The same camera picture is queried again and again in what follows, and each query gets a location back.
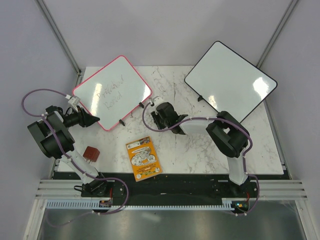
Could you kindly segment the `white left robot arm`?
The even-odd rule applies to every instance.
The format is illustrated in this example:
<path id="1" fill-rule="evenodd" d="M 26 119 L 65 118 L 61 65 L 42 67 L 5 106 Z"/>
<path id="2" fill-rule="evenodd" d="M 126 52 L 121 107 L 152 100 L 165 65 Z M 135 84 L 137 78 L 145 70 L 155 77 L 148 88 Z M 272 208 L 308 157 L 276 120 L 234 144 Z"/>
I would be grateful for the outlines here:
<path id="1" fill-rule="evenodd" d="M 69 132 L 70 127 L 79 125 L 87 128 L 100 118 L 79 106 L 71 113 L 64 113 L 61 107 L 53 105 L 46 108 L 40 117 L 41 120 L 28 125 L 27 129 L 44 155 L 72 168 L 80 177 L 83 189 L 93 191 L 99 197 L 106 196 L 110 191 L 109 183 L 102 180 L 103 175 L 76 150 L 75 140 Z"/>

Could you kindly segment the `pink framed whiteboard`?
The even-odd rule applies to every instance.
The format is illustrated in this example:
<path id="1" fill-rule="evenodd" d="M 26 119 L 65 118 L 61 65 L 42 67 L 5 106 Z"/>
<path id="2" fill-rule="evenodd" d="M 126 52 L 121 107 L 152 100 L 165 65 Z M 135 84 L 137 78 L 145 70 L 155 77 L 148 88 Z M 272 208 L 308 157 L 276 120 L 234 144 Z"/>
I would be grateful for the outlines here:
<path id="1" fill-rule="evenodd" d="M 124 55 L 119 55 L 72 90 L 83 108 L 112 130 L 147 100 L 153 91 Z"/>

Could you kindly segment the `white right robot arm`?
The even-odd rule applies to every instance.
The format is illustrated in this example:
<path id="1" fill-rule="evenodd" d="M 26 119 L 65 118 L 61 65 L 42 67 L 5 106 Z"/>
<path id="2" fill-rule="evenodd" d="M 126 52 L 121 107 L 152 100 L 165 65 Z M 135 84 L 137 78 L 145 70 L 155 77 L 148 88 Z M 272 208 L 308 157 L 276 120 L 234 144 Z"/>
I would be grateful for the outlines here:
<path id="1" fill-rule="evenodd" d="M 229 191 L 235 197 L 247 191 L 248 178 L 245 154 L 252 146 L 250 134 L 229 112 L 218 112 L 215 117 L 189 117 L 179 115 L 174 106 L 160 98 L 154 99 L 150 113 L 156 132 L 171 131 L 176 135 L 199 134 L 209 136 L 219 151 L 227 158 Z"/>

